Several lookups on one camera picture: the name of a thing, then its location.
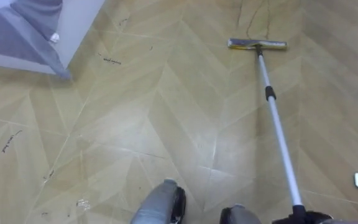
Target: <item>herringbone floor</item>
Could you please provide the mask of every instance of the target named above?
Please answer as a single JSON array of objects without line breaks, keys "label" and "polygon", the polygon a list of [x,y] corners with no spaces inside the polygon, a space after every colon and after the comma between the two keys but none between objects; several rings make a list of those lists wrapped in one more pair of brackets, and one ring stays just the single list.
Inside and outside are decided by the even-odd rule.
[{"label": "herringbone floor", "polygon": [[290,197],[254,52],[265,60],[309,209],[358,220],[358,1],[106,0],[73,80],[0,68],[0,224],[129,223],[166,177],[186,224]]}]

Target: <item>floor tile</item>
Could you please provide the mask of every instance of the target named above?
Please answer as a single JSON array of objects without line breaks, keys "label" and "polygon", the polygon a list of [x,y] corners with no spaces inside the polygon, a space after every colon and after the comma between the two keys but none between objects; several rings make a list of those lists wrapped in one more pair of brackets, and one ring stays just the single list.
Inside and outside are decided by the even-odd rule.
[{"label": "floor tile", "polygon": [[[325,121],[325,125],[321,122],[315,119],[301,121],[301,187],[312,192],[358,202],[358,189],[354,185],[353,177],[354,173],[358,172],[358,140],[355,137],[343,139],[343,136],[351,134],[340,124],[335,127],[328,121]],[[317,125],[321,127],[320,132],[316,131]],[[329,140],[326,139],[328,132],[322,128],[328,125],[330,129],[327,131],[338,133],[330,135]]]},{"label": "floor tile", "polygon": [[206,179],[209,179],[209,170],[199,167],[198,171],[189,177],[190,173],[178,170],[171,160],[147,155],[139,157],[154,187],[169,178],[175,180],[185,190],[187,209],[184,222],[200,223],[203,217]]},{"label": "floor tile", "polygon": [[[283,120],[284,132],[287,135],[287,144],[293,157],[294,167],[296,167],[299,148],[300,127],[297,119],[298,117],[295,115]],[[258,125],[248,123],[252,120],[253,118],[245,116],[244,119],[219,134],[213,168],[251,179],[262,175],[271,175],[275,179],[284,178],[282,158],[275,133],[271,130],[253,137],[257,133],[253,133],[254,130],[251,129],[257,129]]]},{"label": "floor tile", "polygon": [[119,34],[115,32],[92,29],[84,37],[77,52],[80,52],[84,58],[83,63],[89,64],[96,76],[103,72],[104,67],[112,64],[111,52],[118,37]]},{"label": "floor tile", "polygon": [[75,134],[108,143],[124,131],[134,127],[141,129],[161,72],[152,71],[123,84],[108,86],[104,82],[96,85],[74,127]]},{"label": "floor tile", "polygon": [[0,121],[0,223],[24,223],[65,140]]},{"label": "floor tile", "polygon": [[236,27],[237,38],[287,41],[301,31],[301,1],[244,1]]},{"label": "floor tile", "polygon": [[194,144],[159,94],[150,109],[149,120],[176,166],[211,166],[214,148]]},{"label": "floor tile", "polygon": [[[270,83],[274,87],[277,99],[277,105],[281,116],[286,116],[286,113],[292,113],[299,108],[299,82],[301,80],[301,60],[297,57],[293,60],[287,61],[275,70],[270,70],[269,77]],[[234,76],[239,76],[240,73],[244,74],[238,83],[233,85],[233,89],[237,88],[237,91],[233,91],[225,97],[223,112],[221,115],[220,128],[225,128],[236,122],[238,119],[248,115],[261,106],[267,107],[266,97],[264,95],[264,87],[259,81],[261,78],[257,74],[252,73],[253,68],[250,68],[250,73],[241,72],[235,70],[231,74],[228,85],[233,84],[231,80]]]},{"label": "floor tile", "polygon": [[174,39],[187,1],[135,1],[125,20],[123,33]]},{"label": "floor tile", "polygon": [[179,40],[168,58],[166,79],[176,80],[217,124],[229,76],[231,51],[225,47]]},{"label": "floor tile", "polygon": [[128,150],[70,138],[27,222],[128,219],[151,188],[136,187],[137,181],[143,181],[141,187],[149,185],[142,172],[139,160]]},{"label": "floor tile", "polygon": [[134,126],[118,135],[111,136],[109,142],[118,147],[123,147],[135,152],[168,158],[168,151],[163,145],[154,127],[148,119],[142,127]]},{"label": "floor tile", "polygon": [[287,217],[291,212],[288,189],[265,179],[244,179],[213,170],[206,197],[203,223],[216,223],[221,210],[235,203],[254,212],[262,223]]},{"label": "floor tile", "polygon": [[40,77],[39,73],[0,67],[0,119],[14,119],[16,113],[12,111],[17,111]]},{"label": "floor tile", "polygon": [[302,193],[305,200],[314,211],[324,211],[337,220],[357,221],[358,204],[340,200],[337,198],[322,196],[310,192]]},{"label": "floor tile", "polygon": [[83,47],[80,47],[68,69],[72,75],[72,85],[78,92],[81,101],[85,103],[91,93],[92,87],[96,83],[96,70],[93,68],[90,57],[87,57]]},{"label": "floor tile", "polygon": [[138,78],[146,72],[163,67],[172,50],[173,41],[152,37],[121,34],[115,47],[103,64],[98,75],[101,80],[110,78]]},{"label": "floor tile", "polygon": [[92,23],[91,29],[106,32],[119,32],[122,30],[121,24],[116,20],[117,12],[119,11],[112,11],[112,5],[116,6],[113,4],[113,1],[110,0],[104,2],[102,8]]},{"label": "floor tile", "polygon": [[241,1],[190,0],[179,28],[179,39],[225,46],[234,34]]}]

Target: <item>flat mop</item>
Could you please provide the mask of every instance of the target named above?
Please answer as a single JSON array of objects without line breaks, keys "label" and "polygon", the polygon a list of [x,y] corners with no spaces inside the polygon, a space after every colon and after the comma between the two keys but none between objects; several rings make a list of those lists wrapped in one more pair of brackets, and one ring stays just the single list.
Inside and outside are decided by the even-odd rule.
[{"label": "flat mop", "polygon": [[[287,142],[285,140],[282,124],[280,121],[280,116],[278,115],[278,111],[277,111],[277,106],[275,102],[277,97],[273,90],[273,87],[270,85],[269,75],[266,69],[262,49],[286,50],[288,48],[288,44],[286,42],[270,41],[270,40],[229,39],[227,42],[227,46],[231,49],[255,50],[258,57],[259,68],[265,85],[265,96],[270,106],[270,113],[272,115],[275,133],[280,148],[285,173],[287,175],[287,182],[292,198],[293,213],[289,215],[288,218],[276,220],[273,223],[274,224],[287,224],[287,223],[315,224],[315,223],[321,223],[325,220],[332,219],[331,216],[323,213],[306,211],[305,206],[303,206],[302,204],[302,199],[299,192],[298,184],[296,182],[295,173],[293,171],[290,154],[288,152]],[[227,216],[226,223],[231,223],[230,219],[232,218],[230,218],[230,215],[226,215],[226,216]]]}]

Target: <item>mop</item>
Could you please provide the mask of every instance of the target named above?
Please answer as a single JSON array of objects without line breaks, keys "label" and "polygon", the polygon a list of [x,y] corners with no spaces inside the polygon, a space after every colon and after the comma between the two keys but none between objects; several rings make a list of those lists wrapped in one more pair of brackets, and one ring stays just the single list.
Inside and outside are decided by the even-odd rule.
[{"label": "mop", "polygon": [[[292,211],[293,213],[288,216],[288,218],[283,218],[281,220],[276,220],[273,224],[287,224],[287,223],[321,223],[325,220],[332,219],[331,216],[319,213],[306,211],[305,206],[302,203],[300,191],[298,184],[296,182],[295,173],[293,170],[290,153],[288,152],[287,142],[285,140],[285,135],[283,132],[282,124],[280,121],[280,116],[278,115],[276,99],[277,96],[274,92],[273,87],[270,85],[269,75],[266,69],[264,55],[262,49],[275,49],[275,50],[286,50],[288,49],[288,44],[286,42],[279,41],[270,41],[270,40],[245,40],[245,39],[229,39],[227,46],[230,49],[241,49],[241,50],[255,50],[259,69],[262,74],[262,78],[265,86],[265,96],[270,107],[270,114],[272,115],[275,133],[282,156],[282,161],[287,177],[287,183],[290,189],[290,195],[292,199]],[[227,220],[230,220],[230,215],[226,215]]]},{"label": "mop", "polygon": [[[273,87],[270,85],[269,75],[265,66],[262,49],[286,50],[286,42],[277,42],[269,40],[243,40],[229,39],[227,46],[231,49],[255,50],[260,72],[265,85],[265,96],[270,106],[275,133],[282,156],[282,161],[287,177],[287,182],[292,199],[292,214],[288,217],[275,220],[273,224],[358,224],[358,222],[344,222],[333,220],[330,215],[306,211],[302,203],[295,173],[291,163],[288,146],[278,115],[276,99],[277,96]],[[174,180],[167,179],[157,186],[144,200],[131,224],[180,224],[183,221],[186,211],[185,191],[177,185]],[[232,207],[224,208],[221,212],[219,224],[261,224],[258,217],[241,204],[235,204]]]}]

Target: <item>stain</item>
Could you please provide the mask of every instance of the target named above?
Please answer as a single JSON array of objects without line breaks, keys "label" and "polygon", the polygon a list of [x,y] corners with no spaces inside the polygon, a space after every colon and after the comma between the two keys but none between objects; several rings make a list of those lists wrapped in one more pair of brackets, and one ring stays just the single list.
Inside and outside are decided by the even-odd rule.
[{"label": "stain", "polygon": [[258,13],[259,9],[262,7],[262,4],[263,4],[264,2],[265,2],[265,1],[261,1],[261,2],[260,2],[259,7],[255,10],[254,15],[252,15],[251,20],[249,21],[249,24],[248,24],[248,27],[247,27],[247,30],[246,30],[246,34],[247,34],[248,39],[251,39],[250,36],[249,36],[249,29],[251,28],[252,23],[253,23],[253,21],[254,21],[254,19],[255,19],[256,14]]},{"label": "stain", "polygon": [[20,130],[18,132],[16,132],[16,134],[12,134],[11,137],[9,138],[9,140],[6,142],[4,148],[2,149],[2,152],[5,153],[6,149],[10,146],[11,141],[19,134],[21,133],[23,130]]},{"label": "stain", "polygon": [[55,173],[55,170],[52,170],[51,173],[48,175],[48,177],[43,176],[42,178],[44,179],[44,183],[46,183],[52,177],[52,175],[54,173]]},{"label": "stain", "polygon": [[49,213],[49,212],[42,212],[41,213],[41,217],[46,221],[46,223],[51,223],[52,222],[52,216],[50,214],[51,213]]},{"label": "stain", "polygon": [[236,29],[238,29],[239,26],[240,26],[240,18],[241,18],[241,11],[242,11],[242,6],[243,6],[243,4],[244,4],[244,0],[241,1],[240,13],[239,13],[239,15],[237,16]]},{"label": "stain", "polygon": [[67,218],[71,216],[71,208],[67,207]]},{"label": "stain", "polygon": [[119,61],[117,61],[117,60],[113,60],[113,59],[111,59],[111,58],[104,58],[103,60],[104,60],[105,62],[109,62],[109,63],[113,63],[113,64],[118,64],[118,65],[121,64],[121,62],[119,62]]},{"label": "stain", "polygon": [[270,34],[270,0],[267,0],[267,27],[266,27],[266,40],[269,39]]},{"label": "stain", "polygon": [[121,26],[125,21],[127,21],[128,19],[123,19],[121,21],[119,21],[119,26]]}]

